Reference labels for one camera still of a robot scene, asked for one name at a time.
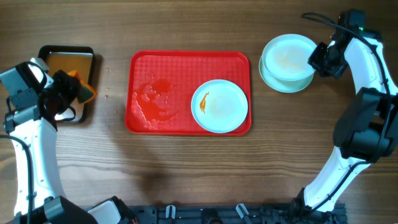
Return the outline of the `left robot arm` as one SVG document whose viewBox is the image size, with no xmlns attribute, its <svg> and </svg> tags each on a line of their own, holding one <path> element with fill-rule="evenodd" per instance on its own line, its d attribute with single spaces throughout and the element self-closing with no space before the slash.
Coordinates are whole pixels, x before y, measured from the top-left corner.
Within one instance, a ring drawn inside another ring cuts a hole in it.
<svg viewBox="0 0 398 224">
<path fill-rule="evenodd" d="M 60 181 L 55 153 L 56 115 L 73 101 L 85 104 L 97 92 L 76 70 L 58 70 L 32 58 L 1 73 L 9 94 L 3 139 L 12 141 L 17 161 L 17 201 L 13 223 L 137 223 L 132 210 L 111 197 L 89 210 L 69 201 Z"/>
</svg>

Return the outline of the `orange green sponge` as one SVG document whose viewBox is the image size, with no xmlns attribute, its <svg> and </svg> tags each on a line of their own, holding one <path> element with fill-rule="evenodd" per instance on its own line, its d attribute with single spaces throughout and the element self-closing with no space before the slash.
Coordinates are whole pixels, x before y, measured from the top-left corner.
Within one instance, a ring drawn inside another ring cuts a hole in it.
<svg viewBox="0 0 398 224">
<path fill-rule="evenodd" d="M 79 104 L 86 104 L 97 97 L 98 92 L 81 78 L 77 70 L 72 70 L 67 74 L 79 81 L 78 93 L 76 95 Z"/>
</svg>

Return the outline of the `white plate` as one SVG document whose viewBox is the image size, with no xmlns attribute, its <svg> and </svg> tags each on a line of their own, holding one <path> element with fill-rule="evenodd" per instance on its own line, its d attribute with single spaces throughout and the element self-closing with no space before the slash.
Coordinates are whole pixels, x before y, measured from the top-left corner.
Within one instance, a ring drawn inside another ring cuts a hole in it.
<svg viewBox="0 0 398 224">
<path fill-rule="evenodd" d="M 238 129 L 244 123 L 249 102 L 235 83 L 210 80 L 195 90 L 190 109 L 193 119 L 204 130 L 224 134 Z"/>
<path fill-rule="evenodd" d="M 273 90 L 279 91 L 281 93 L 295 93 L 298 91 L 302 91 L 309 86 L 314 77 L 314 74 L 312 74 L 309 77 L 304 78 L 303 80 L 297 81 L 286 81 L 278 79 L 272 76 L 271 73 L 267 71 L 262 61 L 262 57 L 259 60 L 259 72 L 265 84 L 267 84 Z"/>
<path fill-rule="evenodd" d="M 262 63 L 265 69 L 279 80 L 303 80 L 315 72 L 308 64 L 308 59 L 316 46 L 314 41 L 303 35 L 280 35 L 264 47 Z"/>
</svg>

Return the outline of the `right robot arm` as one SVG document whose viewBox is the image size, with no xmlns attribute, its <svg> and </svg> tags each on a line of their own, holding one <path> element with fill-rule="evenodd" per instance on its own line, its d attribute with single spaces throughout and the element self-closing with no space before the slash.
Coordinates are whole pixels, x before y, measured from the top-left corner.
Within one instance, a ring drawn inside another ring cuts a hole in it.
<svg viewBox="0 0 398 224">
<path fill-rule="evenodd" d="M 325 223 L 354 178 L 395 150 L 397 86 L 384 60 L 382 37 L 365 28 L 363 11 L 344 11 L 337 21 L 315 12 L 305 12 L 302 18 L 335 28 L 331 43 L 319 43 L 308 64 L 321 77 L 340 78 L 350 68 L 356 91 L 335 125 L 331 156 L 290 204 L 293 222 Z"/>
</svg>

